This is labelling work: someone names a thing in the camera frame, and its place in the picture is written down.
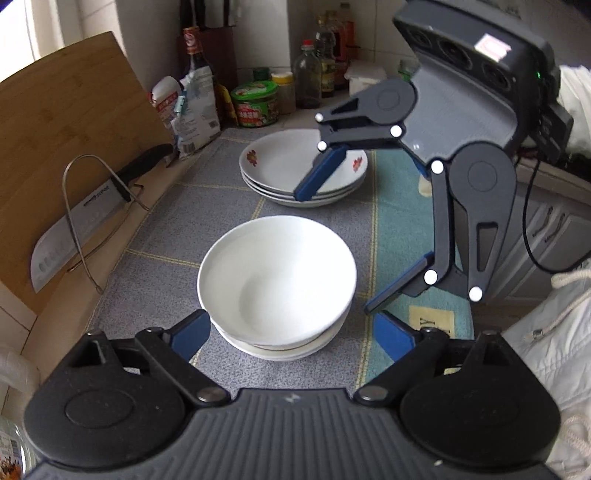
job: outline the white container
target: white container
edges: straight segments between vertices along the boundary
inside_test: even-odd
[[[345,73],[349,81],[349,95],[355,95],[372,85],[388,78],[386,70],[375,63],[363,60],[351,60],[351,65]]]
[[[230,337],[262,347],[311,341],[347,311],[357,269],[346,243],[313,220],[270,216],[230,230],[205,255],[199,302]]]

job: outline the green jar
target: green jar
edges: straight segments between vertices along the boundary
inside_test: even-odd
[[[277,109],[277,84],[269,80],[246,83],[232,91],[238,124],[256,128],[274,124]]]

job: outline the knife handle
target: knife handle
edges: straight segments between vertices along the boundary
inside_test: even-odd
[[[123,181],[123,183],[129,186],[131,181],[141,177],[145,173],[148,173],[160,160],[162,160],[167,155],[170,155],[172,152],[173,146],[169,143],[160,144],[149,148],[129,162],[121,170],[119,170],[117,172],[117,176]],[[126,202],[130,202],[131,197],[129,196],[127,190],[125,190],[117,180],[113,178],[111,178],[111,180],[113,181],[115,188],[123,197],[123,199]]]

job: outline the cabinet handle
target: cabinet handle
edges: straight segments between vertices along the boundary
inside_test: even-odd
[[[562,228],[562,226],[564,225],[564,219],[566,218],[566,215],[564,213],[560,214],[560,218],[558,219],[558,225],[556,226],[556,230],[554,230],[554,232],[552,232],[551,234],[549,234],[546,238],[544,238],[544,243],[547,244],[550,240],[552,240],[556,235],[558,235],[558,232],[560,232],[560,229]]]
[[[550,223],[550,215],[552,215],[553,211],[554,211],[554,207],[550,207],[548,209],[548,213],[546,213],[546,219],[544,220],[544,223],[542,223],[542,226],[540,228],[538,228],[534,233],[531,234],[532,238],[535,238],[536,236],[538,236],[540,234],[540,232],[548,226],[548,224]]]

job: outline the blue gripper pad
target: blue gripper pad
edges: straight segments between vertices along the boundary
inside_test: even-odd
[[[374,338],[395,362],[416,346],[421,334],[390,312],[384,311],[374,316]]]

